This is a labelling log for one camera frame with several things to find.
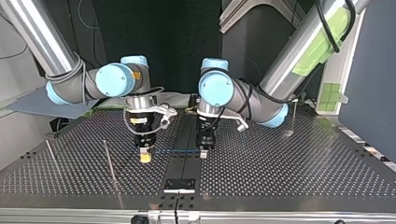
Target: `perforated table surface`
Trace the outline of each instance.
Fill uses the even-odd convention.
[[[0,207],[184,211],[396,213],[396,174],[306,108],[268,129],[216,130],[205,160],[195,116],[179,112],[158,133],[150,164],[138,160],[121,111],[98,111],[0,172]],[[103,146],[107,140],[117,182]],[[167,179],[196,180],[193,194],[165,194]]]

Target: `gray wall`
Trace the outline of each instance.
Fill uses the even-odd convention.
[[[346,86],[349,102],[339,119],[352,132],[396,161],[396,1],[366,9]]]
[[[24,49],[24,41],[2,18],[0,31],[0,58]],[[50,132],[49,121],[53,118],[5,109],[17,97],[44,84],[29,49],[18,56],[0,59],[0,170],[40,144],[44,135]]]

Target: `black bracket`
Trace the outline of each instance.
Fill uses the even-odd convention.
[[[195,179],[167,179],[164,193],[195,193]]]

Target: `white label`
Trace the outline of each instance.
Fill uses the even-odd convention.
[[[132,124],[136,124],[136,123],[147,123],[148,119],[147,118],[143,118],[143,119],[130,119]]]

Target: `blue joint cap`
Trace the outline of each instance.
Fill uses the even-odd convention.
[[[228,71],[228,62],[224,59],[205,58],[201,68],[221,68]]]
[[[289,107],[287,104],[283,104],[279,113],[273,118],[264,123],[260,123],[260,125],[268,127],[268,128],[277,128],[279,127],[283,121],[285,121],[285,117],[288,115]]]
[[[208,104],[223,106],[233,98],[233,81],[220,71],[210,71],[201,77],[198,90]]]
[[[96,86],[108,97],[120,97],[134,88],[132,70],[122,63],[110,63],[97,71]]]
[[[67,102],[66,100],[62,99],[53,89],[52,83],[47,82],[46,84],[46,91],[49,99],[55,103],[56,105],[72,105],[71,103]]]
[[[148,59],[143,55],[122,57],[121,63],[137,63],[149,67]]]

